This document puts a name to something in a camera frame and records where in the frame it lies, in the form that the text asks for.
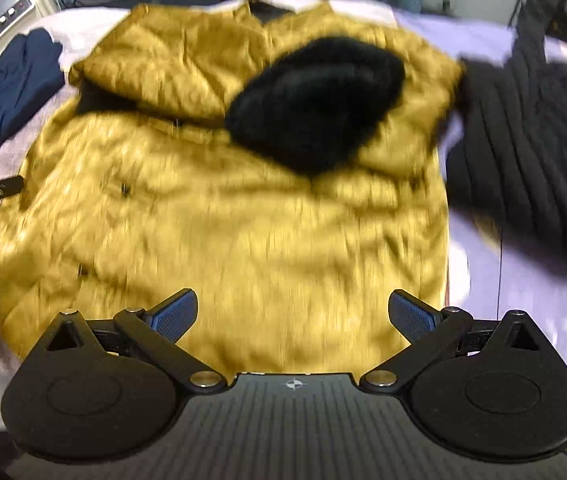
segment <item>puffer jacket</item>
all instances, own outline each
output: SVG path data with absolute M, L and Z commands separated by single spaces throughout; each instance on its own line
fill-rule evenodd
M 392 51 L 406 79 L 356 160 L 300 176 L 233 143 L 224 117 L 266 67 L 326 36 Z M 0 336 L 23 357 L 60 310 L 104 319 L 190 287 L 199 317 L 179 345 L 229 379 L 358 378 L 407 344 L 393 289 L 442 306 L 435 131 L 460 75 L 417 35 L 327 3 L 265 25 L 247 4 L 137 7 L 70 75 L 135 109 L 78 116 L 69 102 L 0 206 Z

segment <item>blue gripper pad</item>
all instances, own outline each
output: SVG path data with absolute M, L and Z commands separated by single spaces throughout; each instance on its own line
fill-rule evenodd
M 144 321 L 150 327 L 169 339 L 179 341 L 197 320 L 199 301 L 190 288 L 182 288 L 175 295 L 162 301 L 144 314 Z
M 416 343 L 441 322 L 441 312 L 405 290 L 395 290 L 388 300 L 390 322 L 411 344 Z

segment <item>navy blue cloth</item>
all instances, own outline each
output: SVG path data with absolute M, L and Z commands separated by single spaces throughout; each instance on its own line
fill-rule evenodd
M 42 28 L 19 34 L 0 56 L 0 145 L 64 85 L 62 47 Z

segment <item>circular pad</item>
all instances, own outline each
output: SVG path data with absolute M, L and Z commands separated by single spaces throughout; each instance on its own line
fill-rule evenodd
M 537 404 L 541 392 L 535 383 L 521 375 L 493 372 L 468 381 L 466 396 L 485 412 L 514 415 Z
M 417 378 L 410 404 L 444 446 L 480 460 L 535 460 L 567 450 L 567 379 L 544 364 L 542 352 L 512 348 L 443 361 Z
M 52 364 L 20 370 L 2 402 L 6 428 L 33 454 L 56 462 L 124 456 L 159 436 L 176 411 L 170 379 L 144 362 L 105 354 Z

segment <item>black fur trim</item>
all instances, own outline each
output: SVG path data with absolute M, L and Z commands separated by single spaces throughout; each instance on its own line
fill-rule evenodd
M 374 45 L 315 40 L 250 81 L 226 127 L 234 142 L 297 173 L 324 173 L 371 139 L 405 75 L 397 56 Z
M 133 100 L 103 90 L 87 79 L 81 81 L 80 88 L 81 96 L 76 106 L 77 115 L 91 112 L 129 112 L 137 107 Z

